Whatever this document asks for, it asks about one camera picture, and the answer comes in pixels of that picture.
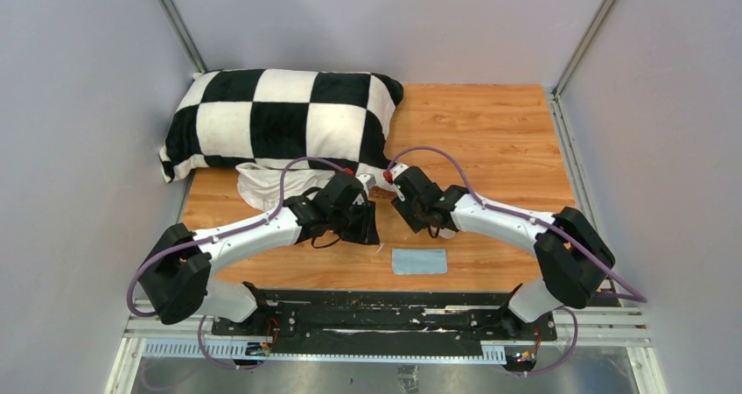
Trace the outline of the light blue cleaning cloth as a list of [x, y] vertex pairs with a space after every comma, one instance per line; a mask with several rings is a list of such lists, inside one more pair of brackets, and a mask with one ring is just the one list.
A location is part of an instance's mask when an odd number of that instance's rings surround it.
[[445, 249], [392, 249], [392, 271], [396, 275], [442, 275], [448, 271]]

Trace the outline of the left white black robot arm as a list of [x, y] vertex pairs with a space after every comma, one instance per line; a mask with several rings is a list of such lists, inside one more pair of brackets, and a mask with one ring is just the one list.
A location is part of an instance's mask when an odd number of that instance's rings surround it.
[[338, 172], [325, 186], [281, 201], [271, 213], [212, 229], [171, 225], [132, 284], [141, 286], [152, 315], [165, 325], [201, 314], [231, 320], [244, 334], [260, 334], [267, 327], [268, 312], [258, 305], [256, 290], [229, 284], [217, 274], [264, 251], [314, 244], [327, 233], [338, 241], [376, 245], [375, 202], [368, 198], [374, 185], [372, 174]]

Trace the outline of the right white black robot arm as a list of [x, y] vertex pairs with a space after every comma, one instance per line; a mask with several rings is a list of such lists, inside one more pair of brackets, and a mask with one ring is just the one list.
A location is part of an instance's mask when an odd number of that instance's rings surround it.
[[498, 310], [511, 339], [531, 332], [535, 321], [561, 306], [583, 309], [598, 291], [615, 257], [585, 215], [516, 208], [489, 200], [466, 186], [442, 190], [417, 166], [397, 164], [383, 174], [394, 187], [392, 205], [410, 229], [432, 238], [458, 232], [488, 236], [533, 256], [541, 276], [509, 293]]

